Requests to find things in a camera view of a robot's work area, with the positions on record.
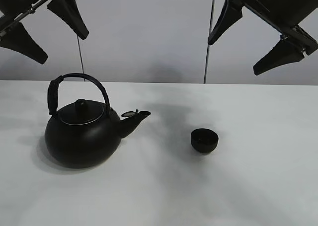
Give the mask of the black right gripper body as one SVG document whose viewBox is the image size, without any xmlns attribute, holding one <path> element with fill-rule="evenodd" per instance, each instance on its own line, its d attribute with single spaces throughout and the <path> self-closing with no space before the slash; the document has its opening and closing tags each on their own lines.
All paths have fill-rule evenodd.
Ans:
<svg viewBox="0 0 318 226">
<path fill-rule="evenodd" d="M 282 35 L 287 36 L 300 50 L 311 55 L 318 49 L 317 41 L 299 23 L 317 7 L 318 0 L 231 0 L 245 6 Z"/>
</svg>

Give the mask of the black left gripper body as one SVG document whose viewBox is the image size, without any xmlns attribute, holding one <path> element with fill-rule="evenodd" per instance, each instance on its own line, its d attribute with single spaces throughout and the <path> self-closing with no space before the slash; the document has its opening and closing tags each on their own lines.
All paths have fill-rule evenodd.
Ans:
<svg viewBox="0 0 318 226">
<path fill-rule="evenodd" d="M 0 40 L 9 37 L 17 27 L 19 19 L 34 13 L 35 10 L 48 0 L 0 0 Z"/>
</svg>

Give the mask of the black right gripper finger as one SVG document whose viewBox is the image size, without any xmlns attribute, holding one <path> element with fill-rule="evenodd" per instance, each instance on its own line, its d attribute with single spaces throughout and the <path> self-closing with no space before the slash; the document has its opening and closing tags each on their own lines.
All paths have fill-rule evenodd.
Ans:
<svg viewBox="0 0 318 226">
<path fill-rule="evenodd" d="M 213 45 L 221 35 L 242 18 L 241 0 L 225 0 L 221 14 L 208 37 L 208 45 Z"/>
<path fill-rule="evenodd" d="M 254 66 L 254 74 L 260 75 L 276 67 L 296 63 L 304 58 L 302 49 L 288 40 L 280 40 L 273 49 Z"/>
</svg>

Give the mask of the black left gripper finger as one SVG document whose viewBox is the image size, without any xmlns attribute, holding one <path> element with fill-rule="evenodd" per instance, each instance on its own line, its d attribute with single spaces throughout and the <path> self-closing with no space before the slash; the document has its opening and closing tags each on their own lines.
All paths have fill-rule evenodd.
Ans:
<svg viewBox="0 0 318 226">
<path fill-rule="evenodd" d="M 89 30 L 81 17 L 76 0 L 52 0 L 47 8 L 63 20 L 80 39 L 85 40 L 88 37 Z"/>
<path fill-rule="evenodd" d="M 0 46 L 19 52 L 40 64 L 44 64 L 48 59 L 46 52 L 32 39 L 20 22 L 1 38 Z"/>
</svg>

